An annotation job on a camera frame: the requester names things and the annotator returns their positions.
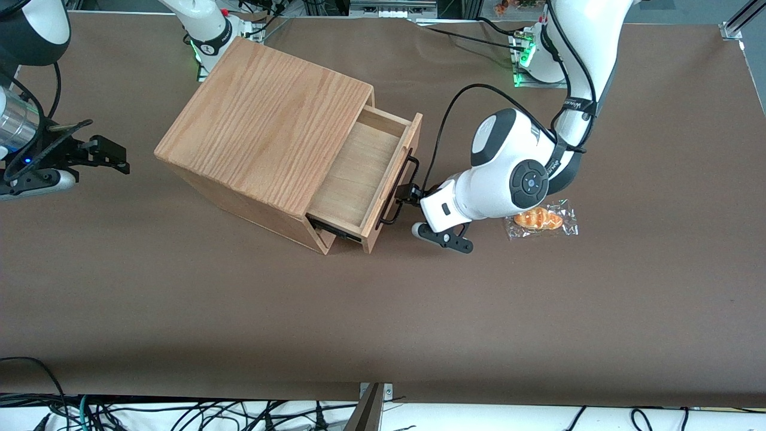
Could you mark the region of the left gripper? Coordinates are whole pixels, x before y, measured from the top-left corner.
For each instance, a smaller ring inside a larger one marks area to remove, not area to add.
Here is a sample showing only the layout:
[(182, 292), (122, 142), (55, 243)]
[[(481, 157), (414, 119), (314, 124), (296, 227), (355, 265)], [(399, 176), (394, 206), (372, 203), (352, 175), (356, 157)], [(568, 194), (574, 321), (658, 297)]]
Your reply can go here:
[(435, 192), (425, 196), (418, 184), (402, 184), (397, 186), (394, 201), (400, 207), (421, 207), (430, 229), (436, 233), (445, 232), (469, 221), (458, 208), (456, 185), (456, 180), (446, 180)]

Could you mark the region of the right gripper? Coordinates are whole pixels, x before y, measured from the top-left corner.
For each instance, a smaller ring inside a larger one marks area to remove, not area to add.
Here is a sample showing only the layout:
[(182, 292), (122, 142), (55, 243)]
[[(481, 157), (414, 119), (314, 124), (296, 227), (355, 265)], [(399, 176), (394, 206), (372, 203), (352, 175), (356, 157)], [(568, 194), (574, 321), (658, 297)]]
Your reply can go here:
[(84, 141), (74, 138), (77, 129), (44, 131), (16, 152), (10, 153), (5, 162), (5, 181), (17, 180), (22, 175), (37, 169), (68, 169), (72, 166), (107, 167), (121, 174), (130, 174), (127, 163), (127, 151), (101, 135), (93, 135), (89, 140), (89, 156), (81, 146)]

